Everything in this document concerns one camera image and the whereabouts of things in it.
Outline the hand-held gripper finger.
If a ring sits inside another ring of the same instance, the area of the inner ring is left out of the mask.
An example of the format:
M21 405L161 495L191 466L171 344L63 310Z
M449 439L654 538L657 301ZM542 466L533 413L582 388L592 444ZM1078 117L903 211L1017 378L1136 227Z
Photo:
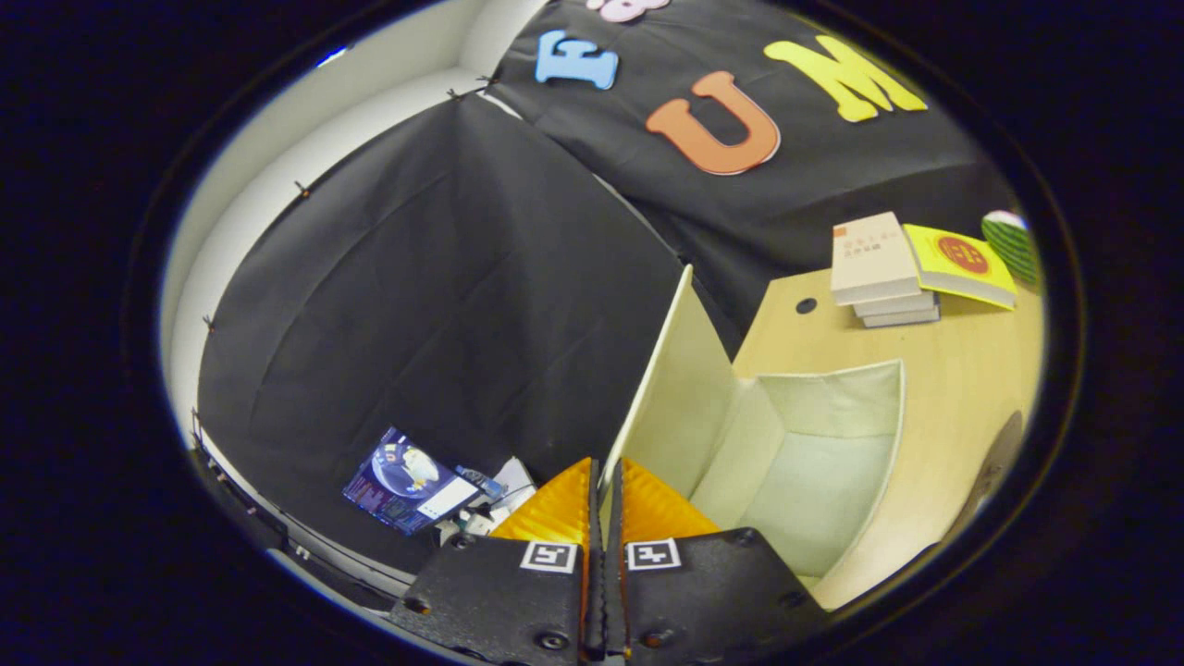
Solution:
M452 536L390 625L475 665L587 665L601 657L599 463L546 482L491 534Z
M626 665L771 662L829 614L757 529L721 529L643 465L610 478L605 648Z

